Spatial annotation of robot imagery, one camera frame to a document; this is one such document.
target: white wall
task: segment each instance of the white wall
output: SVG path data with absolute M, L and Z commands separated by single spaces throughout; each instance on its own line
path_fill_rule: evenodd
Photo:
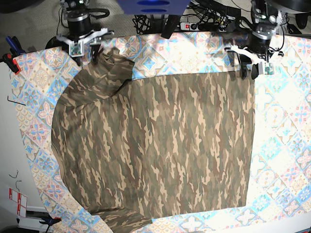
M 0 79 L 0 207 L 16 213 L 15 202 L 9 200 L 9 187 L 16 190 L 16 180 L 22 180 L 18 188 L 27 196 L 29 210 L 46 212 L 27 161 L 15 106 L 7 101 L 7 96 L 12 100 L 12 89 L 5 63 L 0 63 Z M 15 176 L 17 170 L 17 179 L 11 178 L 9 174 Z

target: power strip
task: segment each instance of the power strip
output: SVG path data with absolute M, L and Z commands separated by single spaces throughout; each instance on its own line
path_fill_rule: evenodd
M 200 31 L 198 27 L 196 29 L 191 28 L 192 25 L 196 23 L 180 23 L 180 30 L 182 31 L 190 31 L 190 32 L 195 32 L 195 31 Z

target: electrical cord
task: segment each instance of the electrical cord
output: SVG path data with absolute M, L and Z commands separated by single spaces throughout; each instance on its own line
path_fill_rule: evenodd
M 202 6 L 201 4 L 191 5 L 187 7 L 187 9 L 193 10 L 195 14 L 186 14 L 183 15 L 183 17 L 196 16 L 197 18 L 200 19 L 199 22 L 192 25 L 192 29 L 197 28 L 199 25 L 209 23 L 211 19 L 213 19 L 213 23 L 217 22 L 218 24 L 217 27 L 220 27 L 220 25 L 224 22 L 226 18 L 226 13 L 224 13 L 223 11 L 218 12 L 218 14 L 220 14 L 219 16 L 215 11 L 209 9 L 208 7 Z M 224 27 L 222 27 L 222 30 L 224 30 L 227 25 L 228 23 L 225 23 Z
M 286 13 L 285 15 L 286 15 L 286 22 L 281 24 L 281 26 L 284 26 L 285 24 L 288 24 L 290 22 L 290 18 L 288 17 L 288 13 Z
M 95 19 L 106 18 L 110 15 L 110 11 L 105 8 L 88 8 L 87 12 L 89 13 L 103 13 L 101 15 L 89 14 L 91 17 Z
M 279 48 L 279 49 L 274 49 L 272 47 L 269 47 L 269 49 L 273 50 L 274 52 L 280 52 L 281 49 L 284 47 L 284 44 L 285 44 L 285 34 L 284 34 L 284 30 L 283 30 L 283 27 L 281 26 L 281 29 L 282 29 L 282 34 L 283 34 L 283 43 L 282 43 L 282 46 Z
M 246 29 L 249 29 L 248 27 L 245 27 L 245 25 L 243 25 L 243 20 L 241 21 L 241 25 L 246 28 Z
M 60 24 L 60 10 L 62 9 L 62 7 L 59 8 L 59 11 L 58 11 L 58 24 L 57 24 L 57 28 L 56 28 L 56 35 L 58 35 L 58 28 L 59 28 L 59 24 Z
M 136 28 L 137 34 L 143 34 L 145 31 L 150 29 L 150 22 L 145 15 L 138 15 L 134 16 L 135 18 L 132 19 L 132 22 L 134 23 L 134 28 Z
M 246 11 L 246 12 L 251 12 L 251 11 L 247 11 L 247 10 L 245 10 L 245 9 L 243 9 L 243 8 L 241 8 L 241 7 L 239 7 L 233 0 L 231 0 L 231 1 L 233 2 L 234 5 L 236 5 L 236 7 L 240 8 L 241 10 Z
M 245 22 L 246 25 L 247 25 L 249 28 L 247 28 L 247 27 L 245 27 L 244 25 L 242 25 L 242 22 Z M 244 32 L 244 33 L 249 33 L 249 30 L 250 30 L 250 29 L 254 31 L 254 26 L 253 26 L 252 23 L 251 23 L 250 21 L 248 21 L 248 19 L 245 18 L 245 17 L 240 17 L 240 18 L 238 18 L 238 19 L 236 20 L 236 22 L 235 22 L 235 25 L 236 25 L 236 28 L 237 28 L 239 31 Z
M 65 25 L 64 25 L 64 22 L 63 22 L 63 10 L 62 10 L 62 14 L 60 15 L 60 23 L 62 24 L 62 26 L 63 26 L 64 28 L 69 28 L 68 26 L 65 26 Z

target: black clamp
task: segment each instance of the black clamp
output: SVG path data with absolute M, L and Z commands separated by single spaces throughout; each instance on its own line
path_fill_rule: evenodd
M 11 46 L 10 52 L 13 54 L 13 57 L 17 57 L 26 53 L 25 50 L 23 50 L 21 47 L 20 42 L 16 36 L 13 36 L 12 38 L 7 36 L 5 40 Z
M 55 223 L 58 223 L 62 220 L 61 218 L 51 218 L 50 216 L 49 217 L 42 217 L 41 219 L 43 220 L 43 221 L 39 221 L 41 224 L 48 225 L 48 228 L 45 232 L 48 232 L 50 226 L 52 226 Z
M 237 55 L 238 60 L 239 60 L 239 64 L 241 67 L 240 68 L 241 78 L 242 78 L 242 80 L 244 80 L 247 76 L 247 65 L 252 64 L 252 60 L 243 54 L 238 54 L 237 52 L 232 51 L 231 48 L 225 48 L 225 50 L 227 52 L 233 52 Z

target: metal hook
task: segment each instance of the metal hook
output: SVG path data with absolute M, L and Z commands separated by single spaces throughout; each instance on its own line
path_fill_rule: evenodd
M 9 96 L 8 96 L 8 101 L 9 101 L 9 102 L 12 102 L 12 103 L 18 103 L 18 102 L 15 102 L 15 101 L 9 100 Z
M 17 175 L 18 175 L 18 170 L 17 170 L 17 173 L 16 173 L 16 176 L 15 176 L 15 177 L 13 177 L 13 176 L 11 176 L 11 175 L 9 174 L 9 176 L 12 177 L 12 178 L 14 178 L 14 179 L 17 178 Z
M 18 182 L 21 182 L 21 181 L 16 181 L 16 182 L 15 182 L 15 187 L 16 187 L 16 189 L 18 190 L 18 192 L 20 192 L 20 191 L 19 191 L 19 188 L 17 187 L 17 183 L 18 183 Z

